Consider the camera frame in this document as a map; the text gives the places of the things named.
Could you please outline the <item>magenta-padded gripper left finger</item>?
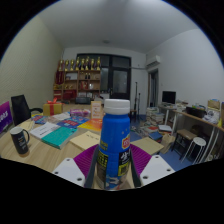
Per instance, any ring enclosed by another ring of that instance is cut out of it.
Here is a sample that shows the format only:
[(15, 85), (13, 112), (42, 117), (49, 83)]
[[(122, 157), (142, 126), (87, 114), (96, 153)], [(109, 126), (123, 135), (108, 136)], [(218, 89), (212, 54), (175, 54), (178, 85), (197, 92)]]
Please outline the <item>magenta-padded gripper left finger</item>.
[(84, 150), (75, 158), (65, 158), (53, 174), (84, 188), (91, 188), (94, 181), (95, 165), (99, 146)]

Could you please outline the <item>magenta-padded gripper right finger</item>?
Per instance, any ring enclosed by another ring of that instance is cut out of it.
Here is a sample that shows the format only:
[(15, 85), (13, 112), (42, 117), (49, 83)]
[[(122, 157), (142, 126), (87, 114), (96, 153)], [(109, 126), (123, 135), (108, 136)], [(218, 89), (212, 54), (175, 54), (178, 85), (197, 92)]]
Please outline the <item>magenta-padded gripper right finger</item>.
[(174, 173), (173, 168), (160, 156), (151, 156), (131, 144), (131, 172), (134, 186), (143, 187)]

